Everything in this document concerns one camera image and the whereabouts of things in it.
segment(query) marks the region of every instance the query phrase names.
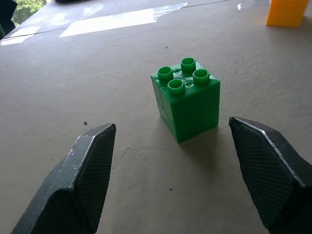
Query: green lego block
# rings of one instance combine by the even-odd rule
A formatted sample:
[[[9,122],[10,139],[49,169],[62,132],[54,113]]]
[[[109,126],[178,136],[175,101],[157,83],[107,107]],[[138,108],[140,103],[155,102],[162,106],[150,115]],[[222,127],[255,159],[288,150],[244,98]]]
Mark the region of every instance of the green lego block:
[[[159,113],[178,143],[218,125],[220,81],[193,58],[160,68],[151,79]]]

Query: table surface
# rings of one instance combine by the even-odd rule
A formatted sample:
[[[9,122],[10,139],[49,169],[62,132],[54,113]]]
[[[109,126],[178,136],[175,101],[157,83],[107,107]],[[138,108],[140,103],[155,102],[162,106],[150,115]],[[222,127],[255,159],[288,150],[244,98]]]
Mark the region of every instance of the table surface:
[[[99,234],[268,233],[228,119],[274,127],[312,163],[311,4],[298,29],[266,27],[263,0],[194,0],[154,23],[59,37],[76,20],[178,3],[52,2],[14,31],[40,26],[38,34],[0,46],[0,233],[77,137],[108,122],[117,135]],[[150,74],[185,57],[222,80],[220,120],[178,145]]]

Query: orange lego block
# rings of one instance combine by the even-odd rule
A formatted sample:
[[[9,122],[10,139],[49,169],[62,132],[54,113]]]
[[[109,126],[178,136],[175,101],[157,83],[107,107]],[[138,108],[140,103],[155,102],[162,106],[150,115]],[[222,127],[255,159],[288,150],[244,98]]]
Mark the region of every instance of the orange lego block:
[[[306,8],[309,0],[272,0],[271,8]]]
[[[283,18],[283,17],[268,17],[267,26],[281,26],[298,28],[302,18]]]
[[[269,17],[302,18],[305,8],[272,8],[269,10]]]

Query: lego stud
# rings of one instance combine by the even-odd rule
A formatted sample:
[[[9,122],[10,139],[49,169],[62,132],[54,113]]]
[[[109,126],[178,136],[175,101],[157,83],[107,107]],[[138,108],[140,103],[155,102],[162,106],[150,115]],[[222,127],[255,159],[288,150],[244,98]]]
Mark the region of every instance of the lego stud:
[[[162,67],[158,70],[158,79],[161,82],[169,82],[174,78],[174,73],[171,67]]]
[[[196,70],[195,59],[193,58],[185,58],[181,61],[181,69],[182,72],[193,73]]]
[[[173,79],[168,83],[168,90],[171,95],[181,95],[185,91],[185,85],[181,79]]]
[[[210,73],[205,69],[198,69],[193,73],[194,84],[209,84]]]

